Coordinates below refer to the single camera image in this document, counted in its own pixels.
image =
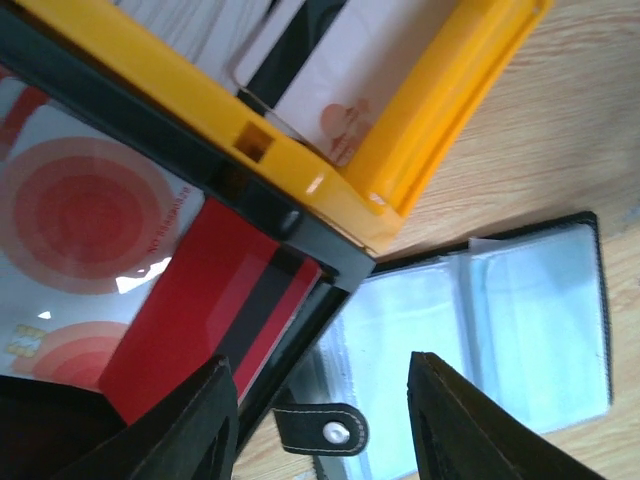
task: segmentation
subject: black leather flap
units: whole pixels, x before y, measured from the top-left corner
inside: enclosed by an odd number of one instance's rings
[[[369,439],[364,416],[344,403],[279,405],[273,412],[289,453],[349,457],[362,452]]]

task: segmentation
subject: card holder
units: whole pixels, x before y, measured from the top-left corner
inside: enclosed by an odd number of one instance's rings
[[[369,424],[362,453],[319,458],[329,478],[399,478],[416,469],[412,351],[435,352],[546,433],[608,411],[609,349],[597,218],[583,212],[378,266],[290,387],[297,402],[343,402]]]

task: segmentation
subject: card slot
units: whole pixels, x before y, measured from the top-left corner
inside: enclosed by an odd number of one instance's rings
[[[501,385],[499,403],[538,432],[607,410],[594,247],[592,230],[580,226],[480,261],[487,266],[484,294]],[[528,416],[524,403],[529,404]]]

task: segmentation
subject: metal snap button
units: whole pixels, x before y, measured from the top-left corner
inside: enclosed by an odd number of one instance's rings
[[[347,427],[340,422],[327,423],[322,429],[322,435],[327,442],[333,445],[344,445],[349,441],[349,437],[351,437],[351,433]]]

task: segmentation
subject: wooden table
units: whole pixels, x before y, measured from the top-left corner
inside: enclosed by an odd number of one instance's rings
[[[610,479],[640,478],[640,2],[557,0],[462,133],[393,256],[584,209],[601,222],[614,405],[548,439]],[[269,417],[236,480],[315,478]]]

